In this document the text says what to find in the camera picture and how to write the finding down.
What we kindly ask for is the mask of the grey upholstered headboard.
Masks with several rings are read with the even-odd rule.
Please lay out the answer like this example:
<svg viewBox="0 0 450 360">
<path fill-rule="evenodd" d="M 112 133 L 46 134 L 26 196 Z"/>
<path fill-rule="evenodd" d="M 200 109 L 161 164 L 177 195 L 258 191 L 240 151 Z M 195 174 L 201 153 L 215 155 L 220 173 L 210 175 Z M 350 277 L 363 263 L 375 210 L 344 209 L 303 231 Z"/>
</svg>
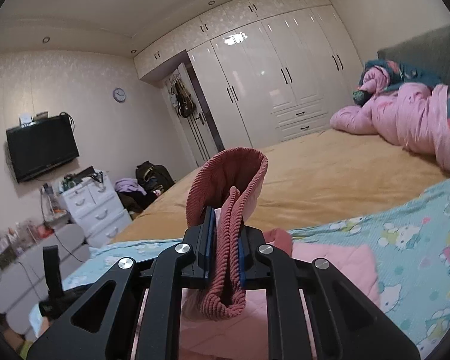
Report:
<svg viewBox="0 0 450 360">
<path fill-rule="evenodd" d="M 434 72 L 450 86 L 450 25 L 379 49 L 377 56 Z"/>
</svg>

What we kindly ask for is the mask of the black backpack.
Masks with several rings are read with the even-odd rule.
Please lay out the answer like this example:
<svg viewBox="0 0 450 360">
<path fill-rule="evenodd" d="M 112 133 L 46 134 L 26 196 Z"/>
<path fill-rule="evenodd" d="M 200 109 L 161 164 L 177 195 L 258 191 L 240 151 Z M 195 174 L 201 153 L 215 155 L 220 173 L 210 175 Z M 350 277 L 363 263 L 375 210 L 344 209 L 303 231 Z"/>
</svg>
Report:
<svg viewBox="0 0 450 360">
<path fill-rule="evenodd" d="M 136 167 L 136 179 L 146 193 L 151 193 L 155 190 L 166 192 L 175 184 L 164 166 L 155 165 L 150 161 L 145 161 Z"/>
</svg>

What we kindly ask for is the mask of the dark bags hanging on door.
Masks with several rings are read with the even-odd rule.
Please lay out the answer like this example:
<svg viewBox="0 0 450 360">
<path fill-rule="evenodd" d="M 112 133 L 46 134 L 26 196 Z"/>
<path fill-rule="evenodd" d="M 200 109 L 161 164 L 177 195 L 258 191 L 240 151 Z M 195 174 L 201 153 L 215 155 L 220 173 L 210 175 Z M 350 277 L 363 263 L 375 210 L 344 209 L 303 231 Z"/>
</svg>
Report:
<svg viewBox="0 0 450 360">
<path fill-rule="evenodd" d="M 172 106 L 176 109 L 178 116 L 187 119 L 193 115 L 197 106 L 179 77 L 176 77 L 172 81 L 169 94 L 171 96 Z"/>
</svg>

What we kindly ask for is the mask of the round wall clock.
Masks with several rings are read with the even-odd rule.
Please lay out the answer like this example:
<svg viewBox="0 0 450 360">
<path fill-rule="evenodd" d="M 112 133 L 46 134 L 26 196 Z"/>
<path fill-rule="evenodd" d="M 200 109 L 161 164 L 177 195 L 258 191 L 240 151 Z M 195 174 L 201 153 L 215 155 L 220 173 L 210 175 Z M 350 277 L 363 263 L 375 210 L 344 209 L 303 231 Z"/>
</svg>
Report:
<svg viewBox="0 0 450 360">
<path fill-rule="evenodd" d="M 113 90 L 113 99 L 116 102 L 124 103 L 127 100 L 126 92 L 122 88 L 115 88 Z"/>
</svg>

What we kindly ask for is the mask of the white low side table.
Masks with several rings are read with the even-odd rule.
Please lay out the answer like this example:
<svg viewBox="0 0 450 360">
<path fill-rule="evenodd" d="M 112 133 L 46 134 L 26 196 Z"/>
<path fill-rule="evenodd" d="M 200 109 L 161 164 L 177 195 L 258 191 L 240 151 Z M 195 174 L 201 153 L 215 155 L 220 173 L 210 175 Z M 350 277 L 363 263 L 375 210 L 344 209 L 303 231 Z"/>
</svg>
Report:
<svg viewBox="0 0 450 360">
<path fill-rule="evenodd" d="M 29 314 L 38 302 L 48 296 L 44 277 L 43 248 L 57 246 L 61 277 L 66 278 L 90 258 L 84 231 L 72 223 L 39 241 L 0 269 L 0 314 L 19 335 L 35 336 Z"/>
</svg>

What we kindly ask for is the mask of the white bedroom door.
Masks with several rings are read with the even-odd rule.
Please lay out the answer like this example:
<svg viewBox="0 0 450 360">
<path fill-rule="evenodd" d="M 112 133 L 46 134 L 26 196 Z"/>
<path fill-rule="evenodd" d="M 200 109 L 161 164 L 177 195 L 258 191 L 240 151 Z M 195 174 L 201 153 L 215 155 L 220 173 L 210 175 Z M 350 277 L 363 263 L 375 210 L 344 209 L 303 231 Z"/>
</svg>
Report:
<svg viewBox="0 0 450 360">
<path fill-rule="evenodd" d="M 209 130 L 185 64 L 180 63 L 163 84 L 172 115 L 181 127 L 181 135 L 187 141 L 196 166 L 200 167 L 214 152 L 209 145 Z"/>
</svg>

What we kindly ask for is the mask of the white glossy wardrobe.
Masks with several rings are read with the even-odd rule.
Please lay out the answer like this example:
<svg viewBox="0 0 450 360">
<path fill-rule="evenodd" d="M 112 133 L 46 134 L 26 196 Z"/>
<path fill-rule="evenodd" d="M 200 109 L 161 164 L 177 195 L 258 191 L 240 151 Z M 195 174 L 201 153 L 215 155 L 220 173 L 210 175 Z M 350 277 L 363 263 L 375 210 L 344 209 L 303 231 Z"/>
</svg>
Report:
<svg viewBox="0 0 450 360">
<path fill-rule="evenodd" d="M 155 83 L 192 64 L 224 146 L 262 148 L 328 128 L 362 62 L 329 0 L 232 0 L 134 59 Z"/>
</svg>

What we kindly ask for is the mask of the blue cartoon cat blanket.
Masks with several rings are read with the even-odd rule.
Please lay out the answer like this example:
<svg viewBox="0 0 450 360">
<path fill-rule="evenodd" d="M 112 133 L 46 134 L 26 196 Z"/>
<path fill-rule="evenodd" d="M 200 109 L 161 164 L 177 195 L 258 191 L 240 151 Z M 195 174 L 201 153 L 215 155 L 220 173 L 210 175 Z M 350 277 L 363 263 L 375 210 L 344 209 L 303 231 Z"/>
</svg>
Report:
<svg viewBox="0 0 450 360">
<path fill-rule="evenodd" d="M 262 233 L 267 244 L 291 258 L 330 261 L 413 342 L 418 359 L 450 359 L 450 180 L 389 211 L 286 232 L 288 248 Z M 133 259 L 151 260 L 167 248 L 158 248 L 150 259 Z M 216 252 L 217 224 L 207 285 L 182 290 L 178 348 L 185 295 L 209 288 Z"/>
</svg>

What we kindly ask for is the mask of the purple clothes pile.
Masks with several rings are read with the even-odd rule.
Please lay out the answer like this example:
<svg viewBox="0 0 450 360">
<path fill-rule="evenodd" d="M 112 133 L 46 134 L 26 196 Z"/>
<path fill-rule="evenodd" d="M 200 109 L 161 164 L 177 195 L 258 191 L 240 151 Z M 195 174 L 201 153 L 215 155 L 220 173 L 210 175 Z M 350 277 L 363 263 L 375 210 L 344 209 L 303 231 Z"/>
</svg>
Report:
<svg viewBox="0 0 450 360">
<path fill-rule="evenodd" d="M 135 178 L 122 178 L 114 183 L 114 189 L 117 193 L 140 193 L 146 195 L 144 188 L 139 185 Z"/>
</svg>

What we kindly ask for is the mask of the pink quilted jacket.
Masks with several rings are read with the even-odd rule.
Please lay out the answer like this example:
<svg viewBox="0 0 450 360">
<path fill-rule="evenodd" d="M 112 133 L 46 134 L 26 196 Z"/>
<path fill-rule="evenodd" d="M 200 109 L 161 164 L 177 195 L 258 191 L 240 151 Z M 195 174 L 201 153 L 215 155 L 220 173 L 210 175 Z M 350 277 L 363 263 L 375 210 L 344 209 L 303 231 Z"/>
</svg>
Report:
<svg viewBox="0 0 450 360">
<path fill-rule="evenodd" d="M 198 172 L 187 196 L 186 218 L 197 225 L 201 211 L 215 209 L 216 267 L 209 288 L 186 293 L 179 359 L 266 359 L 266 294 L 239 283 L 239 230 L 257 204 L 268 160 L 252 149 L 216 154 Z"/>
</svg>

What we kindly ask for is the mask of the black wall television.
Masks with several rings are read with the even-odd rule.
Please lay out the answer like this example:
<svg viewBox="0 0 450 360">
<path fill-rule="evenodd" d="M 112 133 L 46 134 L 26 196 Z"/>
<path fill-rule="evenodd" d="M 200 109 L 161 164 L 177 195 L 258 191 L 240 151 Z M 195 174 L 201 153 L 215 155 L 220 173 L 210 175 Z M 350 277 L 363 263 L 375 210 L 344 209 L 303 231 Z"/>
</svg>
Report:
<svg viewBox="0 0 450 360">
<path fill-rule="evenodd" d="M 10 128 L 6 138 L 17 183 L 33 180 L 80 156 L 68 114 Z"/>
</svg>

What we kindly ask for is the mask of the white drawer chest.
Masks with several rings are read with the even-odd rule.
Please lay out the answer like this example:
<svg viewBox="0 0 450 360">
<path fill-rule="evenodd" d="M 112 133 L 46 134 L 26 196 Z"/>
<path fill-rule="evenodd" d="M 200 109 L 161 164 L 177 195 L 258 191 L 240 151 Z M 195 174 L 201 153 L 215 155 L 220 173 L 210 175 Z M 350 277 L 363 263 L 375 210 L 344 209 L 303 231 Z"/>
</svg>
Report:
<svg viewBox="0 0 450 360">
<path fill-rule="evenodd" d="M 114 190 L 110 178 L 99 172 L 97 180 L 86 177 L 58 196 L 73 222 L 82 228 L 91 247 L 109 244 L 132 220 Z"/>
</svg>

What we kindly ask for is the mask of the pink crumpled duvet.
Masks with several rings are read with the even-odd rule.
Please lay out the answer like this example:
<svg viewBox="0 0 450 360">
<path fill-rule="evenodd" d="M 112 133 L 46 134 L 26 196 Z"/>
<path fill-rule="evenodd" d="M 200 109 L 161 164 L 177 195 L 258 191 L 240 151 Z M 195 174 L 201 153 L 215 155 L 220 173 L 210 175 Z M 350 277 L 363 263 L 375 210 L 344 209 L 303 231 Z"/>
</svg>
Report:
<svg viewBox="0 0 450 360">
<path fill-rule="evenodd" d="M 330 125 L 432 155 L 450 172 L 450 86 L 432 72 L 387 59 L 367 61 L 353 105 L 335 112 Z"/>
</svg>

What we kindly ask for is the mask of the bed with tan sheet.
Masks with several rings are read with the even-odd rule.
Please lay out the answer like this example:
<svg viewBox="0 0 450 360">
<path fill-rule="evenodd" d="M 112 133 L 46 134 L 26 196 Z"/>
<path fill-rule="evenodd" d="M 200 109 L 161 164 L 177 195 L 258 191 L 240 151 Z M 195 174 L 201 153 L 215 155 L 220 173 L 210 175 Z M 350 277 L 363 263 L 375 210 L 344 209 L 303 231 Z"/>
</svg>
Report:
<svg viewBox="0 0 450 360">
<path fill-rule="evenodd" d="M 262 231 L 387 211 L 450 179 L 436 161 L 380 136 L 328 129 L 263 150 L 268 170 L 248 225 Z"/>
</svg>

